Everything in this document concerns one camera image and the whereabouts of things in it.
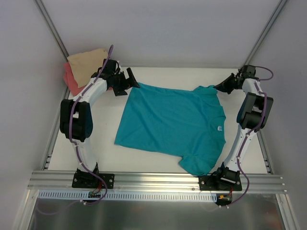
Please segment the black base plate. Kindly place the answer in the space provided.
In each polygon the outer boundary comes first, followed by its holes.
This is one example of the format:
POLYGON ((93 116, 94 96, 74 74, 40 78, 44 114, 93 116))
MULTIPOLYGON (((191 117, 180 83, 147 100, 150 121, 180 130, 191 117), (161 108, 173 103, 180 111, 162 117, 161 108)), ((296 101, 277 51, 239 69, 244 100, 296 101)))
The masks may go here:
POLYGON ((198 177, 199 188, 201 191, 242 191, 241 181, 232 183, 222 179, 218 179, 216 175, 206 175, 198 177))
MULTIPOLYGON (((113 189, 114 185, 114 174, 111 173, 99 173, 99 177, 105 182, 108 189, 113 189)), ((72 180, 72 188, 91 188, 96 189, 101 185, 102 188, 105 188, 105 185, 101 182, 100 179, 91 175, 88 172, 77 171, 72 180)))

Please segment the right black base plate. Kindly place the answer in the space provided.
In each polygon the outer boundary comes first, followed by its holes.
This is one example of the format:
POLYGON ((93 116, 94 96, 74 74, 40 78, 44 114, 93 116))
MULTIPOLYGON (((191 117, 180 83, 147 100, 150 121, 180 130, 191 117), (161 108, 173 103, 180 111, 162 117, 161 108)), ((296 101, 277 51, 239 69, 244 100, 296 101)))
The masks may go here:
POLYGON ((232 183, 222 179, 218 179, 216 175, 206 175, 198 177, 199 188, 201 191, 242 191, 241 181, 232 183))

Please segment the aluminium frame post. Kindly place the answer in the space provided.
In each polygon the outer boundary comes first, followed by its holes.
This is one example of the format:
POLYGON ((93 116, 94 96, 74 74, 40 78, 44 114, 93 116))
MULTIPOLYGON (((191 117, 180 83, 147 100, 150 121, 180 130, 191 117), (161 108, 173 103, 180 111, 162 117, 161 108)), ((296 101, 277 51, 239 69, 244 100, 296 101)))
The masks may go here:
POLYGON ((259 37, 257 38, 256 43, 254 44, 247 58, 245 59, 243 66, 249 65, 255 58, 256 54, 260 50, 271 29, 274 27, 275 23, 277 22, 289 2, 289 0, 280 0, 278 2, 277 6, 274 8, 271 16, 263 27, 259 37))
POLYGON ((49 15, 49 12, 47 8, 45 7, 45 4, 42 0, 34 0, 35 5, 37 6, 41 16, 43 17, 50 33, 52 34, 53 39, 55 40, 58 48, 60 49, 62 55, 64 56, 65 60, 67 60, 67 57, 69 56, 69 53, 60 37, 60 34, 58 33, 52 18, 49 15))

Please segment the teal t shirt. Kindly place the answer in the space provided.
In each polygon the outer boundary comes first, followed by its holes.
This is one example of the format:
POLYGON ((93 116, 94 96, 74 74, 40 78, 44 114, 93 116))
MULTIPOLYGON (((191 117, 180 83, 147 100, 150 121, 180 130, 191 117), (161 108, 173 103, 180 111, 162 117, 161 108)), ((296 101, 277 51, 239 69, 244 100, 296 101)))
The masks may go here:
POLYGON ((180 157, 182 169, 203 176, 223 151, 225 120, 213 86, 186 91, 141 84, 129 93, 114 143, 180 157))

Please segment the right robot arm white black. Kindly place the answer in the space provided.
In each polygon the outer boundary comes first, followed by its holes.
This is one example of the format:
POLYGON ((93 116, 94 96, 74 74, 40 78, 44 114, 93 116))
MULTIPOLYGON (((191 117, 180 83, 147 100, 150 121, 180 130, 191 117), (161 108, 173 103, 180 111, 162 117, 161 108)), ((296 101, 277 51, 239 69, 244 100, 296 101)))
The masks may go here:
POLYGON ((225 191, 241 186, 240 175, 243 175, 242 162, 248 146, 256 134, 264 128, 268 120, 273 98, 269 97, 260 86, 256 76, 257 66, 244 65, 237 74, 231 74, 226 80, 215 85, 215 89, 230 94, 233 90, 243 90, 245 99, 237 114, 238 130, 230 153, 216 170, 213 186, 216 190, 225 191))

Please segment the left aluminium frame post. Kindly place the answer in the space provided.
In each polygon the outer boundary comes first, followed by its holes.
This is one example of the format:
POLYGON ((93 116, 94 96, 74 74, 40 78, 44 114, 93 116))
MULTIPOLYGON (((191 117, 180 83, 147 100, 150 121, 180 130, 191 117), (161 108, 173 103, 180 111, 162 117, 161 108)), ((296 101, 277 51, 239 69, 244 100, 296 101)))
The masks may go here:
POLYGON ((41 16, 43 17, 50 33, 52 34, 53 39, 55 40, 58 48, 60 49, 62 55, 64 56, 65 60, 67 60, 67 57, 69 56, 69 53, 60 37, 60 34, 58 33, 52 18, 49 15, 49 12, 47 8, 45 7, 45 4, 42 0, 34 0, 35 5, 37 6, 41 16))

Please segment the pink folded t shirt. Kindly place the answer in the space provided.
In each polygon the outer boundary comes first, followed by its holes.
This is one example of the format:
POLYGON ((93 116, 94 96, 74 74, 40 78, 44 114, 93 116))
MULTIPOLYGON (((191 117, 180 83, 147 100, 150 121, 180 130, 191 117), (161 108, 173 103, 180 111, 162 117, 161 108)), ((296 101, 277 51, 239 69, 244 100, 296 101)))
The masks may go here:
POLYGON ((98 66, 97 64, 82 67, 81 72, 78 72, 81 76, 76 79, 69 62, 64 64, 65 73, 63 79, 73 96, 79 94, 87 86, 91 76, 97 72, 99 67, 101 66, 98 66))

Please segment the beige folded t shirt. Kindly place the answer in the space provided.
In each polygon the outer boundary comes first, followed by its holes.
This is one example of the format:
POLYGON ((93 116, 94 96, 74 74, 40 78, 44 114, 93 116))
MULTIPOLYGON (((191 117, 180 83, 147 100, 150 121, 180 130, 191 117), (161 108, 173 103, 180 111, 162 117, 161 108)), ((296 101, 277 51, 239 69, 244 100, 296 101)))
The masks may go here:
POLYGON ((72 74, 79 88, 88 84, 92 74, 103 65, 107 56, 108 52, 103 48, 68 56, 72 74))

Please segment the right aluminium frame post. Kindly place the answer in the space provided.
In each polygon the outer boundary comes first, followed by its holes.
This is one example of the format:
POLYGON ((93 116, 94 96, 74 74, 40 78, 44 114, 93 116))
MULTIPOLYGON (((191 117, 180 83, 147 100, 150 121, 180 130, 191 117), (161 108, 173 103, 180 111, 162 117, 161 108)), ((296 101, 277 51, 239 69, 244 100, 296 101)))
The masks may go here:
POLYGON ((249 65, 255 58, 256 54, 260 50, 271 29, 274 27, 275 23, 277 22, 289 2, 289 0, 280 0, 278 2, 277 6, 274 8, 271 16, 263 27, 259 37, 257 38, 256 43, 254 44, 247 58, 245 59, 243 66, 249 65))

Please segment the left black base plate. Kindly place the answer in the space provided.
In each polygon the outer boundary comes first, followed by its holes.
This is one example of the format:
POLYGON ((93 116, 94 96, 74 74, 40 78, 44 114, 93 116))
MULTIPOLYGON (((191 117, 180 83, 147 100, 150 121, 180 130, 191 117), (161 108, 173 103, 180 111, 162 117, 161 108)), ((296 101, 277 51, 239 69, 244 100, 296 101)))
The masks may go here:
MULTIPOLYGON (((111 173, 99 173, 99 177, 105 182, 108 189, 113 189, 114 185, 114 174, 111 173)), ((91 188, 96 189, 101 185, 102 188, 105 188, 105 185, 101 182, 100 179, 91 175, 88 172, 77 171, 72 180, 72 188, 91 188)))

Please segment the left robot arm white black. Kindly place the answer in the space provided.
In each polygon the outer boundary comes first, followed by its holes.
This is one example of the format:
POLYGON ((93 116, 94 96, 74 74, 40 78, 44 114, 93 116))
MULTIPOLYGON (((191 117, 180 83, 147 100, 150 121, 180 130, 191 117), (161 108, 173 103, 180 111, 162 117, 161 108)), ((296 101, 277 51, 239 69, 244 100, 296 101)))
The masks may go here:
POLYGON ((61 101, 60 131, 71 142, 78 161, 73 188, 97 188, 102 185, 98 163, 90 144, 94 128, 92 106, 108 89, 112 89, 115 96, 124 96, 132 87, 140 87, 132 69, 123 71, 116 60, 104 59, 102 67, 91 76, 79 94, 61 101))

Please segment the aluminium mounting rail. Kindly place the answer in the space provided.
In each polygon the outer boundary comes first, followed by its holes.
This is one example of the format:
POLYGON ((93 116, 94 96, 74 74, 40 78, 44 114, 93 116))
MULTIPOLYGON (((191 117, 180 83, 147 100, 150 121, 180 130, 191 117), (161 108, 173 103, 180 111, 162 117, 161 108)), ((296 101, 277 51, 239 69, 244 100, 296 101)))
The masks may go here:
MULTIPOLYGON (((74 171, 33 171, 28 189, 71 189, 74 171)), ((193 192, 200 191, 205 179, 187 173, 114 172, 114 191, 193 192)), ((249 193, 287 194, 282 176, 276 174, 249 174, 249 193)))

